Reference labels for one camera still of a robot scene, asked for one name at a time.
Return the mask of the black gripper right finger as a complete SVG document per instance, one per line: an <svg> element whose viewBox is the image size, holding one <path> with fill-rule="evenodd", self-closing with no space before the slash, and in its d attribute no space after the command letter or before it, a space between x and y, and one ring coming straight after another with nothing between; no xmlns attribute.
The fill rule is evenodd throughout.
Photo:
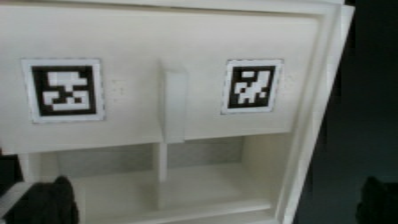
<svg viewBox="0 0 398 224"><path fill-rule="evenodd" d="M355 211L357 224L398 224L398 183L366 179Z"/></svg>

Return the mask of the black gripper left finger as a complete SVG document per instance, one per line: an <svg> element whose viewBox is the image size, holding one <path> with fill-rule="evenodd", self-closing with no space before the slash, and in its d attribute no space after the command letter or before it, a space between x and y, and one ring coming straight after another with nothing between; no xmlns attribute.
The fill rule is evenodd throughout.
<svg viewBox="0 0 398 224"><path fill-rule="evenodd" d="M65 176L32 185L3 219L5 224L79 224L74 190Z"/></svg>

